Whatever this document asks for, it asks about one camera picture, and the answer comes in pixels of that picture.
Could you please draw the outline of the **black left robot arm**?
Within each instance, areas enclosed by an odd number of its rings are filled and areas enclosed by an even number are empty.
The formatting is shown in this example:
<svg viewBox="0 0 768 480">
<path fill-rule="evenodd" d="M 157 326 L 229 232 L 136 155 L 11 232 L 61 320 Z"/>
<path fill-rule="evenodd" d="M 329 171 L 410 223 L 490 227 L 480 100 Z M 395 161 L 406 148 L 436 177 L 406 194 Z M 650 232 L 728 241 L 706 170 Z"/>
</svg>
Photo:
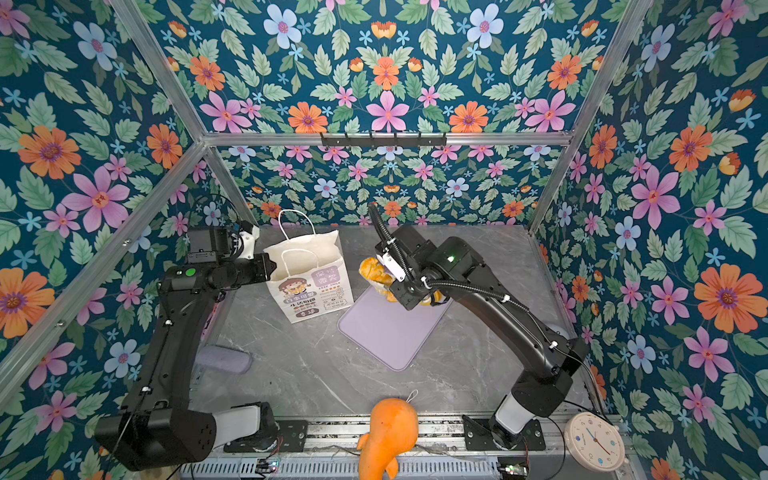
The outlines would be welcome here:
<svg viewBox="0 0 768 480">
<path fill-rule="evenodd" d="M 159 315 L 141 373 L 117 415 L 101 418 L 97 442 L 133 472 L 205 460 L 211 451 L 260 428 L 262 408 L 219 413 L 190 408 L 190 386 L 205 324 L 226 294 L 267 282 L 276 269 L 256 250 L 257 226 L 192 229 L 182 265 L 168 268 L 158 289 Z"/>
</svg>

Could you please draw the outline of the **white printed paper bag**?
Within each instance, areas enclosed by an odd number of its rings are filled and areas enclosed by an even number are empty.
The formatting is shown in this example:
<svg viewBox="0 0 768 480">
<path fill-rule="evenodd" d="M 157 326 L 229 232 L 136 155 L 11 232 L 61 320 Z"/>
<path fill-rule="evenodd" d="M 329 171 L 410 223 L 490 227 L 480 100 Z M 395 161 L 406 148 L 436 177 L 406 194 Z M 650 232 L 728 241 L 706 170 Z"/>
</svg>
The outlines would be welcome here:
<svg viewBox="0 0 768 480">
<path fill-rule="evenodd" d="M 264 249 L 276 264 L 268 290 L 292 324 L 349 308 L 354 303 L 337 230 L 291 237 Z"/>
</svg>

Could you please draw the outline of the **twisted glazed fake bread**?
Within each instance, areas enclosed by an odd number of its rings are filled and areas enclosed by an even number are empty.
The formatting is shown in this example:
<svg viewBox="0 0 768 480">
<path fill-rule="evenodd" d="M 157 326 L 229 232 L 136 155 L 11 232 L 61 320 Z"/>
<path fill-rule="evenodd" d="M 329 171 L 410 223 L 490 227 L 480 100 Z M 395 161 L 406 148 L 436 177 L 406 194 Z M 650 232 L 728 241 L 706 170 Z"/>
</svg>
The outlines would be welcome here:
<svg viewBox="0 0 768 480">
<path fill-rule="evenodd" d="M 359 273 L 378 294 L 384 296 L 389 302 L 396 302 L 390 291 L 395 278 L 377 258 L 369 257 L 363 260 L 359 267 Z"/>
</svg>

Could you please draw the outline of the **striped round fake bread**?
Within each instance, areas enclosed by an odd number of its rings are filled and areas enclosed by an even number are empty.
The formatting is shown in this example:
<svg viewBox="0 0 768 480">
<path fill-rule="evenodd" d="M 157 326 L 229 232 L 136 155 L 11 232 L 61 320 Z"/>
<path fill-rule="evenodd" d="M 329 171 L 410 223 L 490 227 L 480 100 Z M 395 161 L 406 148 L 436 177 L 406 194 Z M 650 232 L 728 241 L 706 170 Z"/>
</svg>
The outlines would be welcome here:
<svg viewBox="0 0 768 480">
<path fill-rule="evenodd" d="M 447 302 L 446 296 L 443 295 L 440 291 L 435 291 L 426 295 L 420 301 L 420 304 L 424 306 L 439 306 L 446 302 Z"/>
</svg>

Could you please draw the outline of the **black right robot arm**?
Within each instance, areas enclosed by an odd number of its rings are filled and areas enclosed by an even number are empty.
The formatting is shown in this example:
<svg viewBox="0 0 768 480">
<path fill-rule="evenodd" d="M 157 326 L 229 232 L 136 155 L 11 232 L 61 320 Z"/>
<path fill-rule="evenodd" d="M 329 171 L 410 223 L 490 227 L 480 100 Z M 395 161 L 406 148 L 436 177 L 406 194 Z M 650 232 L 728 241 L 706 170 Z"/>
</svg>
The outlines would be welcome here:
<svg viewBox="0 0 768 480">
<path fill-rule="evenodd" d="M 586 343 L 539 320 L 465 240 L 452 236 L 435 245 L 408 225 L 389 231 L 375 202 L 368 213 L 380 239 L 377 258 L 394 275 L 390 290 L 401 306 L 412 310 L 442 294 L 476 315 L 522 363 L 522 373 L 489 421 L 499 446 L 516 446 L 531 420 L 550 416 L 566 400 L 584 366 Z"/>
</svg>

